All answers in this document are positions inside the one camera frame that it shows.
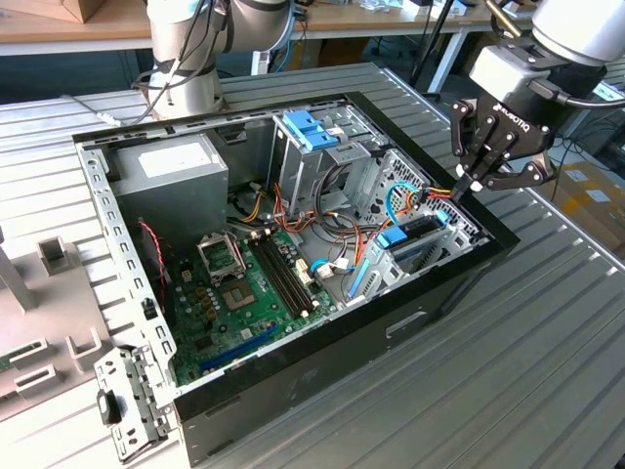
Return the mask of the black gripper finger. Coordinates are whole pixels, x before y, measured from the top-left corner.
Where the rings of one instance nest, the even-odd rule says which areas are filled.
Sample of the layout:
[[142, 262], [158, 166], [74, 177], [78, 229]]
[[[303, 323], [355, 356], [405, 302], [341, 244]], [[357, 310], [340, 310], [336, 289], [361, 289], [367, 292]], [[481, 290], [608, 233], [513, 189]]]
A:
[[[468, 149], [461, 156], [461, 193], [468, 190], [502, 191], [546, 184], [554, 178], [554, 167], [548, 156], [554, 135], [534, 137], [520, 134], [502, 134], [490, 137], [478, 148]], [[512, 160], [529, 157], [521, 171], [502, 172]]]
[[459, 100], [452, 106], [452, 153], [459, 158], [452, 199], [482, 189], [501, 191], [502, 106], [494, 99]]

